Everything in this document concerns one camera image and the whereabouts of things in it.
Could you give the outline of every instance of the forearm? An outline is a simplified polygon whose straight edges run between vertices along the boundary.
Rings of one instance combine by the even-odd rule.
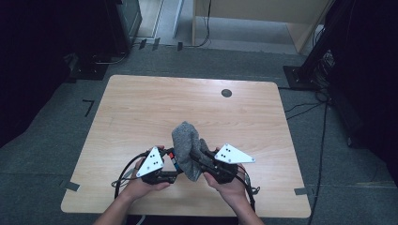
[[[264,224],[260,217],[258,217],[252,210],[252,207],[246,198],[229,200],[228,204],[237,215],[240,225]]]
[[[94,224],[122,224],[133,202],[134,199],[131,196],[120,193]]]

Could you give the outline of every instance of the black stand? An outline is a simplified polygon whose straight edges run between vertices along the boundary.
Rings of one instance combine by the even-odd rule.
[[[352,0],[344,0],[330,18],[329,26],[325,29],[320,39],[315,43],[313,50],[308,55],[301,67],[283,66],[284,75],[291,89],[295,90],[317,90],[320,89],[314,83],[314,69],[329,48],[333,40],[333,30],[344,23],[344,15],[348,13]]]

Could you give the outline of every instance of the white triangular plate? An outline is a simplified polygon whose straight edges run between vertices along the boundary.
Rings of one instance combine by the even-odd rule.
[[[154,172],[163,167],[163,161],[161,160],[161,154],[157,147],[153,147],[149,155],[146,157],[144,164],[137,172],[137,177],[141,177],[148,173]]]
[[[255,162],[255,159],[246,153],[235,148],[231,144],[226,143],[222,149],[214,157],[218,161],[222,161],[228,164],[237,164],[245,162]]]

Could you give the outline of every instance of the black tape mark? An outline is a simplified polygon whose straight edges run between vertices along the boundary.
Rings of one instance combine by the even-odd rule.
[[[295,193],[296,195],[305,195],[308,194],[307,188],[302,187],[302,188],[295,188]]]
[[[155,43],[153,43],[152,51],[155,51],[155,50],[158,49],[158,47],[159,47],[159,42],[161,42],[161,38],[160,38],[160,37],[158,37],[158,38],[155,39]]]
[[[68,182],[68,181],[65,181],[65,180],[61,181],[59,186],[61,188],[66,188],[66,189],[73,190],[73,191],[78,191],[79,188],[80,188],[80,185],[72,183],[72,182]]]
[[[143,39],[140,43],[140,50],[142,50],[146,45],[146,39]]]
[[[89,114],[90,111],[91,111],[91,108],[93,108],[93,105],[94,105],[95,100],[86,100],[86,99],[83,99],[83,102],[90,102],[90,107],[88,107],[88,110],[87,110],[87,112],[85,113],[85,116],[84,116],[84,117],[87,117],[88,114]]]
[[[178,42],[178,46],[176,47],[176,50],[178,52],[181,51],[182,50],[182,46],[183,46],[182,42]]]

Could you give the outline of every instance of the gray carpet floor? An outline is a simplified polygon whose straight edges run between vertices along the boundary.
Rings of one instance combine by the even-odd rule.
[[[0,149],[0,224],[91,224],[99,215],[60,209],[65,190],[110,76],[114,74],[274,82],[287,87],[283,66],[304,56],[149,45],[110,65],[103,81],[63,83],[29,129]],[[286,110],[316,103],[314,92],[280,90]],[[94,106],[85,116],[90,103]],[[286,117],[310,106],[297,107]],[[310,204],[318,179],[323,104],[288,120]],[[312,224],[398,224],[398,190],[386,165],[367,149],[352,149],[332,105],[326,108],[322,182]],[[307,224],[307,218],[264,218],[267,224]]]

